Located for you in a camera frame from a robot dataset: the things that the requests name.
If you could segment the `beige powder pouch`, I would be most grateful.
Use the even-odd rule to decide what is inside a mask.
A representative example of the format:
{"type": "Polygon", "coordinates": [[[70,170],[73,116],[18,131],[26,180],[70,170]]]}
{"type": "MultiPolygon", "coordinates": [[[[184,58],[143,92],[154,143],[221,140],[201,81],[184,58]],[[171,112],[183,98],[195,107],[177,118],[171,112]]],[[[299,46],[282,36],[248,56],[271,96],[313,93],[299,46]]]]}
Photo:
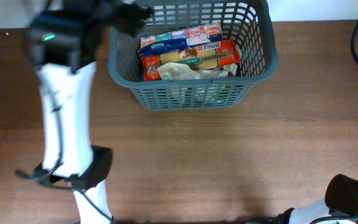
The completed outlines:
{"type": "MultiPolygon", "coordinates": [[[[169,62],[157,69],[162,80],[210,80],[221,77],[233,77],[237,72],[237,64],[232,63],[215,67],[207,70],[192,70],[188,65],[169,62]]],[[[216,94],[218,88],[215,86],[195,88],[195,98],[198,101],[212,103],[213,95],[216,94]]]]}

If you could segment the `Kleenex tissue multipack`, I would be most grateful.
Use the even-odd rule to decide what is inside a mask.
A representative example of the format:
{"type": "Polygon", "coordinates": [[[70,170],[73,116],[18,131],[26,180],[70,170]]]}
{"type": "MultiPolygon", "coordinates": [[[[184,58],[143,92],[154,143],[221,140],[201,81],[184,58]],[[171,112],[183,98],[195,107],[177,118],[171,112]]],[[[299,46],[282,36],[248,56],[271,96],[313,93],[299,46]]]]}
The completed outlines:
{"type": "Polygon", "coordinates": [[[217,42],[223,39],[219,21],[164,34],[150,35],[140,38],[140,51],[143,57],[160,55],[188,47],[217,42]]]}

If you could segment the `San Remo spaghetti packet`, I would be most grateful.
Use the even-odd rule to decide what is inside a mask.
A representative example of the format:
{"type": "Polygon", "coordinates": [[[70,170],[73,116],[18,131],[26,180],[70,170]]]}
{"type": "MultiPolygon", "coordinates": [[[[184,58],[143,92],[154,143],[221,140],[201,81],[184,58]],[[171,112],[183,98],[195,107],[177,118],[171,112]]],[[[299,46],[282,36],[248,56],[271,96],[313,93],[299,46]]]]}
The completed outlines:
{"type": "Polygon", "coordinates": [[[191,69],[200,70],[240,62],[241,55],[233,40],[221,40],[160,55],[142,57],[145,81],[160,80],[160,72],[157,69],[166,63],[185,64],[191,69]]]}

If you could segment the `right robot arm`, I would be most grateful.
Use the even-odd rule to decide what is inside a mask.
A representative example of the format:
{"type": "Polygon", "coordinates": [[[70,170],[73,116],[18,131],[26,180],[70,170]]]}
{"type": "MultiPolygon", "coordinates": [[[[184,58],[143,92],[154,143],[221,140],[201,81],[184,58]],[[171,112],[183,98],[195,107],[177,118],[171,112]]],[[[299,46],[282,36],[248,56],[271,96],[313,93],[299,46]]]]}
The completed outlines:
{"type": "Polygon", "coordinates": [[[358,180],[344,174],[332,178],[324,198],[303,208],[289,208],[273,224],[358,223],[358,180]]]}

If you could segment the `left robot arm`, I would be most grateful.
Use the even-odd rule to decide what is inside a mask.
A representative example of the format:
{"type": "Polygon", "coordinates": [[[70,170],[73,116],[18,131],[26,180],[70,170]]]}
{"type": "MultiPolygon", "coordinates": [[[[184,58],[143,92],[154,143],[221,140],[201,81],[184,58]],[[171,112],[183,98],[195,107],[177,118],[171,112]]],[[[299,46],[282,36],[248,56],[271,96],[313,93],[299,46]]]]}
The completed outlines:
{"type": "Polygon", "coordinates": [[[123,1],[47,1],[24,36],[29,63],[39,79],[45,153],[43,161],[18,178],[74,194],[81,223],[113,223],[106,178],[113,153],[90,141],[90,94],[103,32],[113,27],[135,37],[153,9],[123,1]]]}

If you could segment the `grey plastic basket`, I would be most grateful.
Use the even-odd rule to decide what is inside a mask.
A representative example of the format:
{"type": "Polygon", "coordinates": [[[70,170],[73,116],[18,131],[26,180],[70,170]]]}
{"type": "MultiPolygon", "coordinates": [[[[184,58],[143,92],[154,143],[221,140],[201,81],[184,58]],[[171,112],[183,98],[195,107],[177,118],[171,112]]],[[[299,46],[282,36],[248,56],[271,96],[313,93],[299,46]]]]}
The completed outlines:
{"type": "Polygon", "coordinates": [[[139,37],[110,30],[108,69],[112,79],[129,88],[139,103],[152,111],[190,108],[230,108],[258,82],[278,68],[269,5],[266,0],[139,1],[155,14],[139,37]],[[204,80],[144,79],[140,37],[171,30],[220,22],[224,39],[234,41],[242,52],[233,77],[204,80]]]}

